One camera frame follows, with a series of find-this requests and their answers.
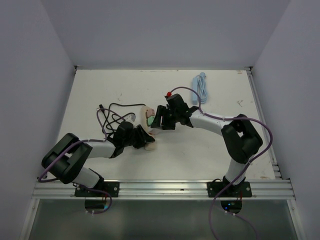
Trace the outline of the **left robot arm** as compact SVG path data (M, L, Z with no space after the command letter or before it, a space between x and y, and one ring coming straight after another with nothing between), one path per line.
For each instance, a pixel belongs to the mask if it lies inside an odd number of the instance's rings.
M42 159L44 173L38 181L45 183L43 177L49 172L55 176L54 180L85 186L92 196L99 196L104 190L104 184L100 181L103 178L84 167L87 159L116 158L125 147L140 149L154 142L155 139L140 124L135 126L129 121L122 122L115 133L105 140L80 140L76 135L68 133Z

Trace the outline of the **green plug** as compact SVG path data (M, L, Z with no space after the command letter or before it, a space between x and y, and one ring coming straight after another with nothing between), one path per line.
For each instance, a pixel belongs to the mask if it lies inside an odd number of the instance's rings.
M147 126L150 127L150 126L153 124L154 120L155 120L155 117L154 117L154 116L148 117L148 118L146 119L146 124L147 124Z

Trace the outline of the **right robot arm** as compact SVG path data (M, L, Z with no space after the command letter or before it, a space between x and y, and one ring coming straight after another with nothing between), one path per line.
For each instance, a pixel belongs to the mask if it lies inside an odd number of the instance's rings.
M210 131L223 137L228 154L231 157L226 174L222 179L223 192L235 196L245 182L245 166L258 152L263 140L255 127L240 114L236 120L225 120L221 116L209 117L200 107L189 107L180 94L165 96L167 105L159 105L152 129L174 130L176 123L190 128Z

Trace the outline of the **beige power strip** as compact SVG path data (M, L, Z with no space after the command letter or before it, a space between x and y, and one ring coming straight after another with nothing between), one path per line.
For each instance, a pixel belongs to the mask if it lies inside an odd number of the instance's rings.
M154 135L152 135L150 133L151 128L147 125L147 111L148 110L153 110L152 108L150 108L149 106L142 106L140 109L140 124L142 126L142 128L146 131L146 133L151 136L154 137ZM147 143L144 146L144 149L146 151L154 151L157 148L157 144L156 142L152 142L152 143Z

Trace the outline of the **white charger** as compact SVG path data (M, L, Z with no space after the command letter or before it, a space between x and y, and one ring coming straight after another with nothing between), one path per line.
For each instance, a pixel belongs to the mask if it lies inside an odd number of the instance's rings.
M161 128L151 128L149 130L149 134L150 135L158 135L159 133L161 133L163 130Z

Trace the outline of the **pink charger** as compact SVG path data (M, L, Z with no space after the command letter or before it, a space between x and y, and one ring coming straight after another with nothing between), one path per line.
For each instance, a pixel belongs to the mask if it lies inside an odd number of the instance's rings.
M155 115L156 115L156 113L153 108L148 108L145 112L146 118L154 117Z

